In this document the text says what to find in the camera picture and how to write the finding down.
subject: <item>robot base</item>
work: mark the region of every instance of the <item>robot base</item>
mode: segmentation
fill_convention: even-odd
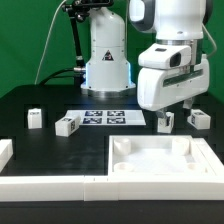
[[[86,87],[86,83],[81,85],[81,92],[83,95],[99,97],[99,98],[119,98],[124,96],[131,96],[136,94],[136,85],[131,83],[131,85],[127,89],[121,90],[105,90],[105,91],[97,91],[92,90]]]

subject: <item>white block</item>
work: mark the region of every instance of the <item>white block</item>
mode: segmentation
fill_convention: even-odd
[[[73,132],[79,128],[81,117],[74,115],[74,117],[63,117],[55,123],[55,131],[57,136],[69,137]]]
[[[168,117],[168,120],[164,118],[158,118],[157,131],[159,133],[170,134],[172,132],[173,125],[174,125],[174,113],[166,112],[166,115]]]
[[[13,154],[12,140],[4,139],[0,140],[0,172],[4,166],[8,163]]]
[[[41,109],[30,109],[28,111],[28,128],[36,129],[42,128],[42,114]]]
[[[85,177],[84,201],[117,201],[118,183],[107,176]]]
[[[210,129],[211,117],[201,110],[191,110],[187,121],[198,130]]]

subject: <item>black table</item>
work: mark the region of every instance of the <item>black table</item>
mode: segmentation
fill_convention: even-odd
[[[30,130],[27,113],[43,110],[43,128]],[[224,161],[224,105],[213,96],[196,98],[193,108],[212,117],[210,130],[187,123],[182,103],[175,113],[172,135],[204,138]],[[157,133],[157,117],[143,111],[146,126],[80,126],[69,138],[55,135],[55,122],[67,110],[137,110],[136,96],[97,99],[74,86],[20,86],[0,99],[0,138],[13,139],[14,156],[0,176],[107,175],[110,135]],[[2,223],[222,223],[222,201],[117,201],[0,203]]]

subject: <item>small white block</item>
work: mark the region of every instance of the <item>small white block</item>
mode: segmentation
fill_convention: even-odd
[[[80,115],[74,117],[63,117],[55,123],[55,131],[57,136],[69,137],[79,128],[81,121]]]
[[[36,129],[42,128],[42,114],[41,109],[30,109],[28,111],[28,128]]]
[[[201,110],[191,110],[187,122],[198,130],[210,129],[211,117]]]
[[[0,172],[4,166],[8,163],[9,159],[13,154],[12,140],[3,139],[0,140]]]
[[[157,131],[160,133],[171,133],[174,124],[174,113],[166,112],[167,117],[169,118],[169,124],[166,124],[166,119],[158,118]]]

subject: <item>white plastic part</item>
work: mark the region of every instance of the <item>white plastic part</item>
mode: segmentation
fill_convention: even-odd
[[[203,38],[202,21],[206,0],[157,0],[156,38],[159,40],[197,40]]]
[[[130,20],[138,22],[144,19],[145,15],[145,4],[143,1],[132,0],[129,6]]]
[[[69,137],[78,128],[81,121],[79,114],[74,116],[65,116],[55,123],[55,132],[57,136]]]
[[[84,176],[1,177],[0,201],[82,201]]]
[[[138,76],[138,103],[141,108],[157,111],[169,105],[191,98],[208,90],[209,64],[207,59],[195,69],[202,74],[185,81],[163,86],[164,80],[174,77],[181,68],[159,70],[142,68]]]
[[[3,170],[13,155],[12,140],[0,140],[0,172]]]
[[[126,156],[131,152],[131,141],[128,138],[114,140],[114,152],[117,155]]]
[[[189,139],[183,137],[176,137],[172,139],[172,153],[174,155],[186,156],[189,154],[189,150]]]
[[[181,67],[188,65],[191,61],[191,48],[189,46],[169,46],[161,44],[153,44],[149,49],[139,55],[138,63],[140,66],[156,69],[170,69],[171,58],[180,54]]]
[[[135,169],[134,165],[131,163],[126,163],[126,162],[121,162],[121,163],[116,163],[114,165],[114,172],[115,173],[128,173],[128,172],[133,172]]]
[[[201,110],[192,109],[187,121],[198,130],[210,129],[211,117]]]
[[[29,129],[36,129],[42,128],[42,113],[41,109],[34,108],[28,110],[28,128]]]
[[[166,112],[167,119],[158,118],[157,131],[160,133],[171,133],[174,125],[174,113]]]
[[[117,201],[118,183],[107,176],[87,176],[84,182],[84,201]]]
[[[136,168],[123,174],[113,170],[113,162],[117,163],[113,144],[121,137],[131,140],[132,152],[120,158],[127,160],[134,155],[132,162]],[[189,155],[175,157],[171,153],[175,137],[110,136],[108,176],[0,177],[0,201],[224,200],[224,166],[206,141],[178,136],[189,139],[190,151]],[[205,167],[205,172],[183,170],[178,174],[174,169],[162,174],[148,173],[147,167],[158,169],[156,164],[150,163],[150,155],[155,162],[164,161],[163,165],[169,160],[161,160],[162,155],[174,156],[176,162],[170,163],[170,171],[175,165],[183,163],[186,168],[194,162]]]
[[[83,91],[121,92],[135,88],[125,58],[125,23],[107,8],[90,10],[91,59]]]
[[[206,172],[206,168],[204,165],[200,163],[188,163],[186,172],[190,175],[199,175]]]

